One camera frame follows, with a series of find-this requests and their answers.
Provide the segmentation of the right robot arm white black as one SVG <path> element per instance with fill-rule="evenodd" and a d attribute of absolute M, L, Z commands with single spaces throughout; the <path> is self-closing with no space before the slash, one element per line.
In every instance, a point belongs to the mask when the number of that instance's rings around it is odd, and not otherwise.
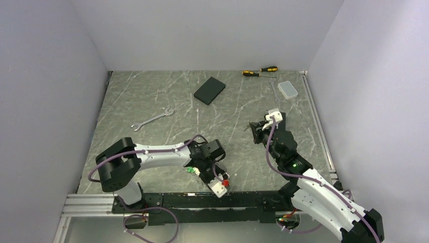
<path fill-rule="evenodd" d="M 298 153 L 293 134 L 277 127 L 281 121 L 281 113 L 274 112 L 248 125 L 254 143 L 264 145 L 269 167 L 288 180 L 279 190 L 281 208 L 307 213 L 341 242 L 383 242 L 381 214 L 356 204 L 325 180 Z"/>

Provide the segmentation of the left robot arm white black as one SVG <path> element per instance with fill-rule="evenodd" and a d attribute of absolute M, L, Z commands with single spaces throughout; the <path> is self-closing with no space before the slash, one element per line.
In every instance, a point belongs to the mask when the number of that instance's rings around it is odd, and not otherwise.
<path fill-rule="evenodd" d="M 105 193 L 116 193 L 130 211 L 145 206 L 142 186 L 134 180 L 137 172 L 160 167 L 193 169 L 196 176 L 218 198 L 228 192 L 229 174 L 220 165 L 226 152 L 218 139 L 201 142 L 193 137 L 174 145 L 149 146 L 124 137 L 97 155 L 88 179 L 101 184 Z"/>

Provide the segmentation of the green key tag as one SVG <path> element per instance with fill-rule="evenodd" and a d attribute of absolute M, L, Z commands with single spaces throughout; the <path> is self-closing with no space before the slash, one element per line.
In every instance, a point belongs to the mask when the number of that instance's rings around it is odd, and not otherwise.
<path fill-rule="evenodd" d="M 186 172 L 190 174 L 195 174 L 195 168 L 194 167 L 187 167 Z"/>

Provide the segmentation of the clear plastic box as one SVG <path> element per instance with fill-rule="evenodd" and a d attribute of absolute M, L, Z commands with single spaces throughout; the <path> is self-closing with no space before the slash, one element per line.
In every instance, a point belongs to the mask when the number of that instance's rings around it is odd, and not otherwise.
<path fill-rule="evenodd" d="M 297 90 L 290 81 L 279 83 L 278 89 L 286 100 L 293 99 L 298 95 Z"/>

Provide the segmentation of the large silver wrench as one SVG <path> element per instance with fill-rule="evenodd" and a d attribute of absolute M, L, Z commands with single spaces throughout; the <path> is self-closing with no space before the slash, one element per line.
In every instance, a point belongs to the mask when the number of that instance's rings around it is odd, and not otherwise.
<path fill-rule="evenodd" d="M 170 115 L 174 114 L 174 111 L 175 111 L 174 108 L 168 107 L 168 108 L 166 108 L 163 111 L 162 114 L 154 116 L 154 117 L 152 117 L 152 118 L 150 118 L 150 119 L 148 119 L 148 120 L 146 120 L 146 121 L 144 121 L 142 123 L 133 124 L 133 125 L 131 125 L 131 128 L 133 129 L 133 131 L 138 131 L 141 127 L 143 127 L 146 124 L 149 124 L 149 123 L 151 123 L 151 122 L 153 122 L 153 121 L 155 121 L 155 120 L 157 120 L 159 118 L 162 118 L 162 117 L 165 117 L 165 116 L 170 116 Z"/>

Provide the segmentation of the black flat box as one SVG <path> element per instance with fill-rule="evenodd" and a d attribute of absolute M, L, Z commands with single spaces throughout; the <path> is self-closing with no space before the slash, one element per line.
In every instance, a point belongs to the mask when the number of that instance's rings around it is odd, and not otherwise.
<path fill-rule="evenodd" d="M 226 84 L 210 77 L 194 94 L 194 98 L 209 106 L 212 101 L 225 89 Z"/>

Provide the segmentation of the orange black screwdriver rear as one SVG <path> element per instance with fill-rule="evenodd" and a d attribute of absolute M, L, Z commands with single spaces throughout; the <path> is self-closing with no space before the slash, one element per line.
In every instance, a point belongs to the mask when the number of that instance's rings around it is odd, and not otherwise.
<path fill-rule="evenodd" d="M 278 70 L 277 66 L 269 66 L 258 69 L 259 72 L 276 72 Z"/>

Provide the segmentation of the yellow black screwdriver front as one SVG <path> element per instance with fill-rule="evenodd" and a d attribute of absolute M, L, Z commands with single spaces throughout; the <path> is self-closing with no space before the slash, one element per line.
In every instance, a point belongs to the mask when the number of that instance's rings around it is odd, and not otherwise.
<path fill-rule="evenodd" d="M 242 71 L 242 75 L 246 76 L 246 77 L 268 77 L 268 78 L 276 78 L 276 76 L 272 76 L 272 75 L 263 75 L 261 73 L 258 72 L 254 72 L 254 71 L 249 71 L 249 70 L 244 70 Z"/>

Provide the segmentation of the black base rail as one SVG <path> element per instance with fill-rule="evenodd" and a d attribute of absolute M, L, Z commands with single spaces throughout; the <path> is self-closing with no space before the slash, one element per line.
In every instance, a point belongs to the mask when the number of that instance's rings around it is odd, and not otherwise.
<path fill-rule="evenodd" d="M 228 192 L 218 198 L 210 192 L 145 193 L 143 202 L 128 208 L 114 197 L 113 214 L 140 213 L 148 208 L 148 224 L 159 226 L 174 223 L 173 212 L 180 223 L 243 222 L 273 223 L 289 214 L 294 207 L 290 200 L 274 191 Z"/>

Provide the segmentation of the aluminium frame rail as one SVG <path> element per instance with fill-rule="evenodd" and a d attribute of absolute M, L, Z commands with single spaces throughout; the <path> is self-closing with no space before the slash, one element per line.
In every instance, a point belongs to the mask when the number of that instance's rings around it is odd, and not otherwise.
<path fill-rule="evenodd" d="M 129 220 L 124 221 L 125 230 L 143 228 L 148 224 L 148 214 L 146 213 L 149 209 L 142 209 L 140 213 L 131 214 L 113 214 L 111 212 L 114 197 L 117 196 L 120 203 L 121 200 L 116 193 L 111 194 L 70 194 L 67 196 L 63 212 L 62 219 L 55 236 L 55 242 L 65 242 L 67 227 L 72 218 L 77 217 L 129 217 Z M 169 212 L 174 217 L 175 222 L 179 223 L 173 212 Z M 302 211 L 297 213 L 294 209 L 283 216 L 280 216 L 282 222 L 292 223 L 297 221 L 298 217 L 302 214 Z"/>

